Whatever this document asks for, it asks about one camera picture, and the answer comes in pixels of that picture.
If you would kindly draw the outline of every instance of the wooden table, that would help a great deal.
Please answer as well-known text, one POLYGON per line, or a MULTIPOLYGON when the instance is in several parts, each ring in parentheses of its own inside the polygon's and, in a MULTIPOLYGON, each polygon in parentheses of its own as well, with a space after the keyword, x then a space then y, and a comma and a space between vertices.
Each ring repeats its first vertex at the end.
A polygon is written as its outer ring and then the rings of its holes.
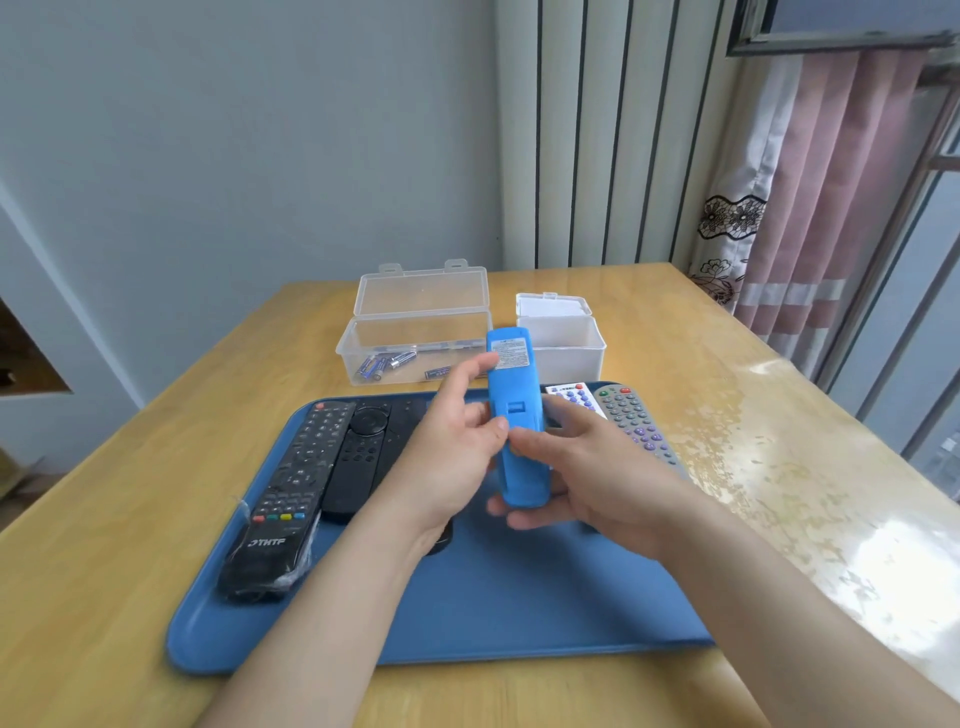
MULTIPOLYGON (((497 273, 490 289, 496 326, 518 291, 584 296, 604 377, 639 389, 693 478, 960 696, 960 508, 669 265, 497 273)), ((283 288, 0 534, 0 722, 192 723, 220 680, 167 666, 167 623, 290 413, 361 393, 333 351, 355 293, 283 288)), ((385 667, 357 724, 763 718, 704 649, 385 667)))

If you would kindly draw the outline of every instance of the blue remote control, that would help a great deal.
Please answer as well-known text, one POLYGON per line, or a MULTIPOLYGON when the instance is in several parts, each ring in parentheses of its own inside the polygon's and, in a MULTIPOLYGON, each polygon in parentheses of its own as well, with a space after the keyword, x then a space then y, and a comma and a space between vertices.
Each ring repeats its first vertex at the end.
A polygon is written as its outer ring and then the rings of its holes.
MULTIPOLYGON (((496 368, 487 374, 491 414, 506 417, 510 427, 543 432, 543 400, 530 332, 523 327, 488 331, 487 351, 500 354, 496 368)), ((503 499, 512 508, 538 508, 550 499, 550 469, 543 463, 504 448, 496 467, 503 499)))

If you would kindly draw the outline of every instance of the thtf logo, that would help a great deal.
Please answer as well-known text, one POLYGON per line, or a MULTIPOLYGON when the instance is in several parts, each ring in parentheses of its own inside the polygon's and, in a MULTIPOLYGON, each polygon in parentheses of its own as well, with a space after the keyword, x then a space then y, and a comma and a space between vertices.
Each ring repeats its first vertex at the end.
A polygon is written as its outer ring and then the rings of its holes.
POLYGON ((282 539, 253 539, 247 544, 247 548, 251 546, 279 546, 286 542, 286 537, 282 539))

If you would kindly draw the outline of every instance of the clear plastic box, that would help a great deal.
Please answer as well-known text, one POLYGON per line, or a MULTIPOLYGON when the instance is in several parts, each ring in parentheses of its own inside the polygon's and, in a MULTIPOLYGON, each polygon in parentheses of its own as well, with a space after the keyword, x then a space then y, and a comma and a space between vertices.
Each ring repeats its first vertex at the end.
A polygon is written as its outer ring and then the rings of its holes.
POLYGON ((386 263, 360 279, 337 353, 357 386, 425 381, 426 372, 485 351, 492 325, 486 268, 462 259, 430 271, 386 263), (370 357, 389 361, 408 352, 417 355, 395 368, 387 364, 371 376, 359 373, 370 357))
POLYGON ((602 378, 607 343, 591 313, 580 296, 516 294, 516 325, 530 331, 540 384, 602 378))

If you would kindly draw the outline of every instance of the remote control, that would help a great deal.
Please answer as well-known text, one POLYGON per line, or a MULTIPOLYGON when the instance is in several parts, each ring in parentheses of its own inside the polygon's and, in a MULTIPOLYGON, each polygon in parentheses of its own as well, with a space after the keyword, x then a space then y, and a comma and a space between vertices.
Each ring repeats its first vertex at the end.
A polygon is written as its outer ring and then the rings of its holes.
POLYGON ((380 461, 376 464, 371 493, 377 489, 383 478, 390 472, 390 468, 394 466, 403 452, 403 448, 406 447, 407 440, 410 439, 410 435, 413 434, 414 429, 420 424, 420 420, 423 419, 425 414, 426 400, 422 398, 394 401, 394 409, 390 415, 390 421, 387 423, 383 439, 380 461))
POLYGON ((390 411, 389 400, 357 404, 324 495, 320 517, 325 521, 348 522, 370 497, 390 411))
MULTIPOLYGON (((487 332, 487 351, 500 361, 487 373, 490 409, 510 427, 543 432, 543 400, 530 332, 523 327, 487 332)), ((538 508, 550 499, 550 469, 543 463, 514 455, 509 448, 496 458, 503 499, 514 508, 538 508)))
POLYGON ((318 402, 307 412, 220 572, 218 588, 238 600, 279 597, 276 582, 304 557, 353 402, 318 402))
POLYGON ((549 387, 546 387, 546 393, 548 395, 559 395, 572 401, 574 404, 579 404, 588 410, 596 412, 603 419, 607 419, 607 415, 604 414, 600 402, 594 398, 593 393, 590 392, 587 384, 583 381, 577 381, 573 384, 551 384, 549 387))
POLYGON ((626 384, 607 384, 596 387, 593 395, 599 400, 601 410, 608 420, 612 420, 628 437, 654 454, 659 461, 669 465, 687 480, 690 479, 684 464, 677 457, 677 452, 666 441, 633 387, 626 384))

